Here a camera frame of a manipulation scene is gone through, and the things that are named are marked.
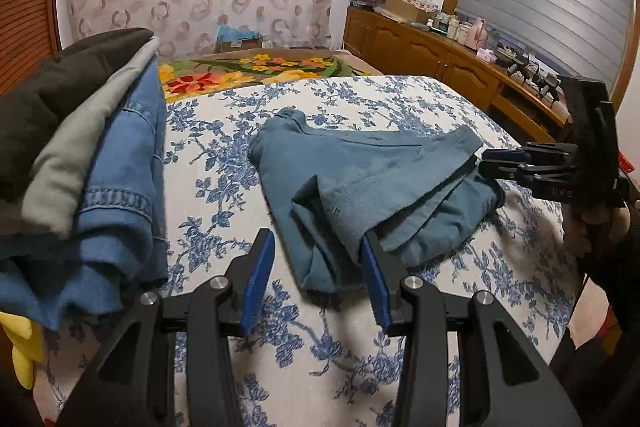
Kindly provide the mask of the person's right hand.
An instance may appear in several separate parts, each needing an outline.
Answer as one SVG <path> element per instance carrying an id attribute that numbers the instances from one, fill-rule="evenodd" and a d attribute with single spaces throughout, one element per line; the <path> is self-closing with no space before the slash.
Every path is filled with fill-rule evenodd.
<path id="1" fill-rule="evenodd" d="M 630 210 L 622 207 L 592 208 L 564 204 L 563 237 L 568 251 L 579 258 L 620 242 L 629 232 Z"/>

